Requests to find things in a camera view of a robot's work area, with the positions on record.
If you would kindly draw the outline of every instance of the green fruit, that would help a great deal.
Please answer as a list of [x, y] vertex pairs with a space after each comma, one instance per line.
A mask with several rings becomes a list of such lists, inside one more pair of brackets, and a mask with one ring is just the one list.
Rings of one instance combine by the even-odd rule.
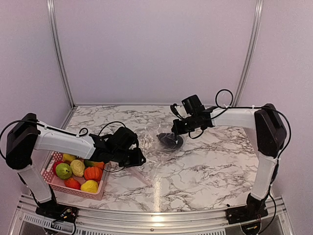
[[55, 171], [57, 172], [57, 176], [61, 180], [67, 180], [72, 176], [72, 169], [66, 163], [58, 164], [57, 167], [55, 168]]

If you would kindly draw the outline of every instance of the white wall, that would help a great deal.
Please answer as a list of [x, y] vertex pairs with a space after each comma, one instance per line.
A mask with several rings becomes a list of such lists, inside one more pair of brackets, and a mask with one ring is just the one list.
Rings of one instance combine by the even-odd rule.
[[[60, 126], [69, 112], [50, 33], [46, 1], [0, 2], [0, 131], [28, 112]], [[6, 135], [1, 140], [5, 152]], [[33, 155], [40, 165], [46, 153]], [[0, 158], [0, 231], [7, 234], [23, 189]]]
[[236, 91], [255, 0], [56, 0], [74, 100], [214, 103]]
[[272, 102], [286, 114], [292, 140], [282, 155], [275, 195], [295, 234], [313, 230], [313, 1], [266, 0], [241, 105]]

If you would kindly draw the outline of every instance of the robotic arm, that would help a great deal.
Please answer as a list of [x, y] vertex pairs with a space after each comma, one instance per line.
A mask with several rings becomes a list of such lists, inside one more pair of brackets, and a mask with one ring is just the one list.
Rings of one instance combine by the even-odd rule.
[[204, 131], [214, 126], [243, 127], [256, 131], [259, 166], [252, 191], [247, 198], [246, 206], [228, 209], [226, 216], [230, 224], [267, 216], [265, 201], [277, 174], [278, 154], [284, 147], [287, 136], [274, 105], [266, 104], [260, 109], [218, 107], [205, 109], [196, 95], [184, 99], [182, 103], [190, 116], [173, 121], [172, 132], [175, 135], [190, 133], [197, 128]]
[[[214, 126], [243, 127], [256, 131], [259, 167], [255, 183], [246, 205], [227, 209], [226, 217], [229, 224], [234, 224], [267, 216], [265, 201], [276, 177], [278, 156], [287, 136], [274, 105], [266, 104], [258, 109], [205, 109], [196, 95], [186, 98], [182, 103], [190, 116], [183, 118], [176, 111], [176, 104], [171, 106], [171, 110], [179, 117], [173, 121], [172, 132], [175, 136], [193, 132], [197, 128], [204, 131]], [[36, 213], [45, 217], [74, 223], [77, 208], [56, 202], [53, 190], [32, 164], [31, 154], [34, 149], [68, 153], [95, 162], [113, 161], [119, 163], [120, 167], [138, 166], [146, 162], [139, 148], [137, 134], [126, 127], [120, 127], [113, 135], [99, 136], [75, 134], [49, 126], [38, 121], [35, 114], [27, 114], [22, 120], [11, 124], [16, 122], [18, 124], [7, 135], [6, 163], [17, 171], [32, 191], [38, 205]], [[4, 128], [0, 138], [11, 124]]]
[[126, 127], [120, 127], [112, 135], [99, 136], [75, 134], [49, 126], [38, 121], [35, 114], [27, 114], [16, 122], [18, 124], [7, 135], [6, 163], [17, 171], [31, 190], [38, 205], [36, 213], [46, 217], [75, 222], [77, 208], [56, 202], [53, 190], [32, 163], [34, 149], [68, 153], [95, 162], [117, 162], [120, 167], [139, 166], [146, 162], [137, 134]]

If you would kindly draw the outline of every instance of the black cable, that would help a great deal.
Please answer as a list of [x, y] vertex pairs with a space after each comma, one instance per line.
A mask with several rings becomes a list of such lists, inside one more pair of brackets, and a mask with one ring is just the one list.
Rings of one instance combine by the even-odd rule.
[[89, 133], [89, 130], [86, 127], [83, 127], [82, 129], [80, 129], [80, 131], [78, 133], [79, 134], [82, 133], [83, 130], [86, 130], [86, 132], [81, 136], [86, 136]]
[[221, 108], [221, 109], [225, 109], [225, 107], [222, 107], [222, 106], [220, 106], [219, 104], [218, 104], [218, 102], [217, 102], [217, 98], [219, 97], [219, 94], [221, 93], [221, 92], [228, 92], [228, 93], [230, 93], [230, 95], [231, 95], [231, 101], [230, 101], [230, 106], [233, 104], [233, 102], [234, 102], [234, 94], [233, 94], [233, 92], [231, 92], [229, 89], [221, 89], [221, 90], [219, 90], [217, 93], [216, 93], [216, 95], [215, 95], [215, 104], [216, 104], [216, 106], [217, 107], [219, 107], [219, 108]]
[[273, 112], [278, 113], [279, 115], [281, 115], [281, 116], [285, 119], [285, 121], [286, 121], [286, 123], [287, 123], [288, 129], [289, 129], [289, 137], [288, 137], [287, 143], [285, 144], [285, 146], [282, 148], [282, 150], [279, 152], [279, 154], [278, 154], [278, 156], [277, 156], [277, 159], [279, 159], [279, 158], [280, 158], [280, 155], [285, 151], [285, 149], [287, 148], [287, 146], [290, 144], [290, 141], [291, 141], [291, 125], [290, 125], [290, 123], [289, 123], [289, 121], [288, 121], [288, 118], [287, 118], [282, 112], [280, 112], [280, 111], [278, 111], [278, 110], [275, 110], [275, 109], [272, 109], [272, 108], [269, 108], [269, 107], [262, 107], [262, 109], [268, 109], [268, 110], [271, 110], [271, 111], [273, 111]]
[[178, 112], [178, 110], [176, 109], [177, 106], [178, 106], [177, 104], [172, 104], [172, 105], [170, 105], [170, 109], [171, 109], [172, 113], [173, 113], [176, 117], [178, 117], [178, 118], [181, 119], [181, 120], [184, 120], [185, 118], [184, 118], [184, 117]]
[[199, 135], [197, 135], [196, 137], [191, 137], [190, 132], [188, 132], [188, 136], [189, 136], [189, 138], [195, 140], [195, 139], [199, 138], [200, 136], [202, 136], [203, 133], [204, 133], [204, 130], [202, 130], [202, 132]]
[[217, 114], [216, 116], [211, 117], [211, 119], [210, 119], [210, 120], [213, 120], [213, 119], [215, 119], [215, 118], [219, 117], [220, 115], [222, 115], [223, 113], [225, 113], [228, 109], [229, 109], [229, 108], [225, 108], [223, 111], [221, 111], [221, 112], [220, 112], [219, 114]]
[[[39, 122], [35, 122], [35, 121], [29, 121], [29, 120], [15, 120], [15, 121], [13, 121], [13, 122], [7, 124], [7, 125], [3, 128], [3, 130], [1, 131], [1, 134], [0, 134], [0, 142], [1, 142], [1, 138], [2, 138], [2, 136], [3, 136], [4, 132], [5, 132], [5, 130], [8, 129], [11, 125], [13, 125], [13, 124], [15, 124], [15, 123], [19, 123], [19, 122], [31, 123], [31, 124], [35, 124], [35, 125], [37, 125], [37, 126], [41, 126], [41, 127], [44, 127], [44, 128], [46, 127], [45, 125], [43, 125], [43, 124], [41, 124], [41, 123], [39, 123]], [[49, 130], [61, 132], [61, 133], [63, 133], [63, 134], [68, 134], [68, 135], [71, 135], [71, 136], [77, 136], [77, 134], [74, 134], [74, 133], [71, 133], [71, 132], [67, 132], [67, 131], [63, 131], [63, 130], [60, 130], [60, 129], [56, 129], [56, 128], [53, 128], [53, 127], [51, 127], [51, 126], [47, 126], [46, 128], [49, 129]], [[88, 134], [88, 129], [87, 129], [87, 128], [85, 128], [85, 127], [82, 128], [82, 129], [79, 131], [79, 133], [81, 133], [82, 130], [87, 130], [87, 132], [84, 133], [84, 134], [79, 135], [79, 137], [83, 137], [83, 136], [85, 136], [85, 135]], [[2, 156], [3, 159], [6, 159], [6, 157], [4, 156], [4, 154], [3, 154], [2, 151], [1, 151], [1, 148], [0, 148], [0, 155]]]
[[31, 194], [31, 195], [33, 196], [33, 198], [34, 198], [34, 201], [35, 201], [37, 207], [40, 207], [40, 204], [39, 204], [39, 202], [37, 201], [37, 199], [35, 198], [35, 195], [34, 195], [33, 191], [30, 190], [30, 189], [29, 189], [29, 191], [30, 191], [30, 194]]
[[111, 124], [113, 124], [113, 123], [120, 123], [120, 124], [122, 124], [122, 125], [126, 128], [126, 125], [125, 125], [124, 123], [122, 123], [121, 121], [112, 121], [112, 122], [106, 124], [104, 127], [102, 127], [102, 129], [101, 129], [101, 131], [99, 132], [98, 135], [100, 136], [100, 134], [101, 134], [101, 132], [104, 130], [104, 128], [106, 128], [107, 126], [109, 126], [109, 125], [111, 125]]
[[275, 219], [275, 216], [276, 216], [276, 212], [277, 212], [277, 206], [276, 206], [276, 202], [274, 200], [274, 198], [272, 197], [272, 195], [270, 194], [270, 192], [268, 191], [268, 195], [269, 197], [272, 199], [273, 203], [274, 203], [274, 206], [275, 206], [275, 211], [274, 211], [274, 215], [273, 215], [273, 218], [270, 220], [270, 222], [266, 225], [266, 227], [260, 231], [258, 234], [260, 235], [261, 233], [263, 233], [271, 224], [272, 222], [274, 221]]
[[75, 221], [73, 222], [73, 224], [74, 224], [74, 232], [71, 235], [74, 235], [76, 233], [76, 223], [75, 223]]
[[105, 169], [103, 169], [103, 170], [106, 171], [106, 172], [108, 172], [108, 173], [117, 173], [117, 172], [122, 171], [122, 170], [124, 170], [124, 169], [125, 169], [125, 167], [123, 167], [122, 169], [119, 169], [119, 170], [117, 170], [117, 171], [108, 171], [108, 170], [105, 170]]

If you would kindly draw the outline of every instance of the basket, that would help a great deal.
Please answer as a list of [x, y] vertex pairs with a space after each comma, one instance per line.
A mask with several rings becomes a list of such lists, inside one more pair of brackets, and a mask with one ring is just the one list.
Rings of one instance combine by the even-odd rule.
[[[59, 177], [57, 177], [52, 171], [53, 164], [56, 161], [62, 160], [62, 158], [63, 158], [63, 153], [54, 152], [52, 154], [52, 157], [51, 157], [51, 160], [50, 160], [48, 166], [46, 168], [42, 169], [42, 171], [41, 171], [43, 178], [52, 187], [52, 189], [60, 191], [60, 192], [69, 193], [69, 194], [72, 194], [75, 196], [90, 198], [90, 199], [94, 199], [94, 200], [101, 200], [105, 185], [107, 183], [109, 173], [106, 171], [103, 171], [102, 178], [101, 178], [101, 181], [99, 183], [99, 188], [98, 188], [97, 193], [84, 192], [84, 191], [73, 189], [73, 188], [67, 188], [64, 184], [64, 181], [61, 180]], [[110, 169], [110, 163], [106, 164], [106, 166], [105, 166], [105, 170], [109, 170], [109, 169]], [[80, 184], [83, 184], [86, 181], [84, 177], [76, 177], [73, 175], [72, 178], [77, 180]]]

